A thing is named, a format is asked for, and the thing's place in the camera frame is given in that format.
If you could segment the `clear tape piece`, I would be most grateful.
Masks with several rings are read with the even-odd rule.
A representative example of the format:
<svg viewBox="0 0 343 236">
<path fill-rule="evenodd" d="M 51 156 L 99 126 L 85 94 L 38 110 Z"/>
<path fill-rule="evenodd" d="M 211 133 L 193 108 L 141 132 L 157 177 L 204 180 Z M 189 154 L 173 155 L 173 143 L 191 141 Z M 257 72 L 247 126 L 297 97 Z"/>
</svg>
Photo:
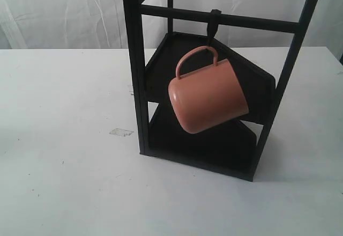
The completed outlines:
<svg viewBox="0 0 343 236">
<path fill-rule="evenodd" d="M 122 129 L 122 128 L 115 128 L 110 132 L 110 134 L 115 135 L 115 136 L 120 136 L 120 137 L 127 137 L 133 134 L 133 131 Z"/>
</svg>

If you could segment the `white backdrop curtain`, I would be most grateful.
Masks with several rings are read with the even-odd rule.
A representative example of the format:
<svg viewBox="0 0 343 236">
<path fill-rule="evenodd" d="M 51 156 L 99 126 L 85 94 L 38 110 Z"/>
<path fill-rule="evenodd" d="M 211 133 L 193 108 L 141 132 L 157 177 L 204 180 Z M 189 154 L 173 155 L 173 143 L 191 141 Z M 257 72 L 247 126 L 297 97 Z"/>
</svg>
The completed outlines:
<svg viewBox="0 0 343 236">
<path fill-rule="evenodd" d="M 305 0 L 173 0 L 174 8 L 298 21 Z M 142 16 L 144 47 L 156 48 L 167 19 Z M 219 26 L 230 47 L 289 46 L 291 34 Z M 304 46 L 342 54 L 342 0 L 318 0 Z M 1 49 L 127 48 L 123 0 L 1 0 Z"/>
</svg>

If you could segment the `black metal hook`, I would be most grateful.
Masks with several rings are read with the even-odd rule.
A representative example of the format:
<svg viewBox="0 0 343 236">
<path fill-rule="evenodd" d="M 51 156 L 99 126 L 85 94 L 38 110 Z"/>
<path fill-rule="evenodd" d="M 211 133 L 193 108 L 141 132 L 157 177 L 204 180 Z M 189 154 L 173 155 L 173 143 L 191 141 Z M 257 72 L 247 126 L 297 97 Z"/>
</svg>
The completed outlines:
<svg viewBox="0 0 343 236">
<path fill-rule="evenodd" d="M 219 16 L 221 11 L 218 9 L 212 9 L 210 12 L 210 19 L 207 23 L 207 45 L 210 46 L 218 31 Z"/>
</svg>

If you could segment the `pink ceramic mug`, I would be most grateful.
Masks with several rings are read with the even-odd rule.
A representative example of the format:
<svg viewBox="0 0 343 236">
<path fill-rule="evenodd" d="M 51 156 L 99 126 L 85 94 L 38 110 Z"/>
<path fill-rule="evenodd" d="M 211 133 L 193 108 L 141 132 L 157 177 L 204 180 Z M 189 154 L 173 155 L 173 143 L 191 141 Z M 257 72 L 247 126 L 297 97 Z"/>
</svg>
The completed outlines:
<svg viewBox="0 0 343 236">
<path fill-rule="evenodd" d="M 213 63 L 181 74 L 183 63 L 192 55 L 208 50 Z M 196 134 L 249 113 L 238 77 L 228 59 L 218 61 L 218 52 L 200 46 L 186 53 L 178 62 L 175 78 L 168 85 L 169 99 L 184 131 Z"/>
</svg>

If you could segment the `black metal shelf rack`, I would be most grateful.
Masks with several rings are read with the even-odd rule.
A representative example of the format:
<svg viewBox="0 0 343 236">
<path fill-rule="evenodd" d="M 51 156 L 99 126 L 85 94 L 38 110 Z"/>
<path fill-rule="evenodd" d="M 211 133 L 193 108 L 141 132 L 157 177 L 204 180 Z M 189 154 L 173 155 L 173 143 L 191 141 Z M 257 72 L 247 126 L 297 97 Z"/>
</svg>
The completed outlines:
<svg viewBox="0 0 343 236">
<path fill-rule="evenodd" d="M 207 46 L 210 12 L 177 9 L 173 0 L 164 7 L 123 0 L 140 153 L 252 181 L 317 1 L 305 0 L 297 22 L 221 13 L 219 26 L 290 33 L 292 43 L 280 78 L 275 79 L 214 37 L 210 47 L 218 52 L 218 61 L 231 63 L 249 113 L 190 134 L 176 118 L 168 85 L 179 60 Z M 167 33 L 156 48 L 144 47 L 142 16 L 167 19 Z M 181 74 L 212 63 L 212 53 L 200 51 L 183 63 Z"/>
</svg>

